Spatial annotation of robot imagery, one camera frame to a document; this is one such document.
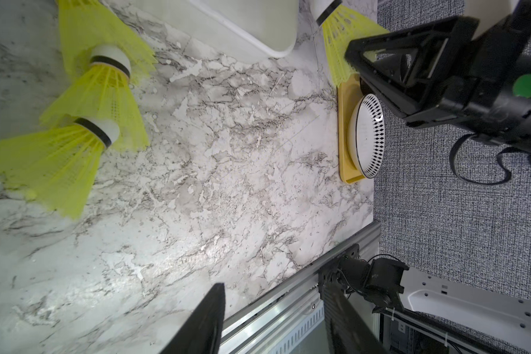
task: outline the white marble surface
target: white marble surface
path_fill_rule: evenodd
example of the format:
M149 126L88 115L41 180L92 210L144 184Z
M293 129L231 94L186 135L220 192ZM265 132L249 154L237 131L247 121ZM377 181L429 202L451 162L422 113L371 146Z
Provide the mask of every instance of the white marble surface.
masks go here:
M0 186L0 353L157 353L213 283L232 315L373 219L306 4L290 56L248 66L117 3L160 62L133 89L152 146L103 156L79 222ZM0 138L67 87L56 13L0 1Z

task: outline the black band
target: black band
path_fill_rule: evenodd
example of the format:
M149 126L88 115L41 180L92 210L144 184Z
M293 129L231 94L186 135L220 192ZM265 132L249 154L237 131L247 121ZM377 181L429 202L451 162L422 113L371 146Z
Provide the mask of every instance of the black band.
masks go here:
M120 63L117 60L114 60L109 57L104 57L102 55L95 55L94 57L91 58L91 64L94 64L94 63L104 63L104 64L112 65L113 67L122 70L122 72L124 72L124 74L128 77L128 79L130 78L130 71L128 70L128 68L122 65L122 63Z
M317 25L322 25L323 22L331 15L331 13L336 10L339 5L342 4L342 0L334 0L328 7L323 11L322 14L320 14L319 18L317 18Z
M498 165L503 169L503 172L505 172L505 174L506 174L505 178L502 179L501 181L498 181L498 182L476 182L476 181L473 181L473 180L469 180L469 179L467 179L465 177L462 177L460 174L458 174L458 170L456 169L456 155L458 154L458 151L460 150L460 147L462 146L462 144L464 144L464 142L466 142L466 140L468 140L469 138L474 138L474 137L477 137L477 134L467 134L467 135L462 136L460 139L458 139L456 141L456 143L454 143L453 148L450 150L450 156L448 157L448 160L450 162L450 169L453 170L454 175L457 176L458 178L460 178L463 181L466 181L468 183L472 183L472 184L475 184L475 185L481 185L481 186L497 186L497 185L509 182L511 180L511 171L508 170L503 165L502 155L504 153L522 152L521 150L519 150L519 149L517 149L515 147L506 147L502 151L498 152L498 154L496 155L496 160L498 162Z
M104 146L106 146L106 148L109 148L110 145L112 145L112 141L110 140L108 135L106 135L106 133L102 129L100 129L98 125L92 123L90 120L85 119L85 118L77 118L75 120L75 123L77 123L78 125L82 125L88 130L90 130L94 135L96 135L102 141L102 143L104 144Z

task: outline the white round speaker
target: white round speaker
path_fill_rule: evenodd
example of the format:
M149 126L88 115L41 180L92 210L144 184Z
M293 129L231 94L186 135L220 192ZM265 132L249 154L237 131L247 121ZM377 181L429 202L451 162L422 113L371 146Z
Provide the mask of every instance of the white round speaker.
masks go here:
M374 178L382 166L385 142L382 105L368 94L354 109L348 126L348 152L366 178Z

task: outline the gray fabric floor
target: gray fabric floor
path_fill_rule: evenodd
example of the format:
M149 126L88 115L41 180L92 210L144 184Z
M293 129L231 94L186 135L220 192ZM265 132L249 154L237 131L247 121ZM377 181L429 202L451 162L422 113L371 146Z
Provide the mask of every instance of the gray fabric floor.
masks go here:
M463 0L384 0L378 4L378 22L396 31L463 11ZM531 170L525 156L504 158L514 173L509 183L471 185L458 180L448 165L448 152L465 131L409 129L384 111L386 152L374 198L382 252L444 279L531 299ZM460 171L476 180L499 180L499 150L469 142L459 154ZM524 352L444 322L500 352Z

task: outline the yellow shuttlecock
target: yellow shuttlecock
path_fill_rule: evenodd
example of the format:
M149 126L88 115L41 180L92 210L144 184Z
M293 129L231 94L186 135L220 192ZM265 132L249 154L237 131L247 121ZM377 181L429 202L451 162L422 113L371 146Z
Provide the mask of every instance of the yellow shuttlecock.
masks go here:
M128 87L130 62L113 45L101 45L91 53L89 70L61 95L40 117L42 125L61 127L72 117L112 119L120 127L118 151L138 151L149 146L142 115Z
M102 44L118 46L130 59L132 83L149 77L156 63L151 48L98 0L58 0L59 32L65 71L71 80L83 75L91 51Z
M0 179L26 199L77 219L99 168L100 155L118 138L109 119L78 118L74 124L0 140Z
M311 12L323 29L324 47L332 83L338 87L356 70L344 58L351 40L382 35L389 31L369 18L342 5L341 0L311 0ZM375 60L375 53L370 53Z

